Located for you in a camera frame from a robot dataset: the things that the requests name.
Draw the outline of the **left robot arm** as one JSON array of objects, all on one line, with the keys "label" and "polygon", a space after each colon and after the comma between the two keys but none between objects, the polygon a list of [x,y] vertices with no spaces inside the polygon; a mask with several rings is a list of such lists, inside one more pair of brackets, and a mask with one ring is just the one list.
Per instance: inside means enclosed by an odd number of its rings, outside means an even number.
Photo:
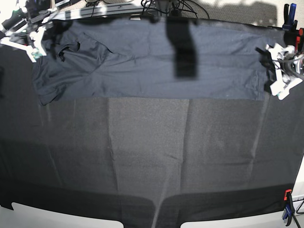
[{"label": "left robot arm", "polygon": [[283,71],[289,75],[304,80],[304,54],[286,53],[280,62]]}]

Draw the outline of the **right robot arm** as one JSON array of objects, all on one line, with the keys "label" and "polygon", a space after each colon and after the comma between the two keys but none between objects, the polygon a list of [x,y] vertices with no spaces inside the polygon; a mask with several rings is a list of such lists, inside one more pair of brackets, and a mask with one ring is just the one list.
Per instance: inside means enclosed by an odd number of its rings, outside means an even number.
[{"label": "right robot arm", "polygon": [[0,37],[11,36],[22,28],[35,31],[57,11],[52,0],[2,0]]}]

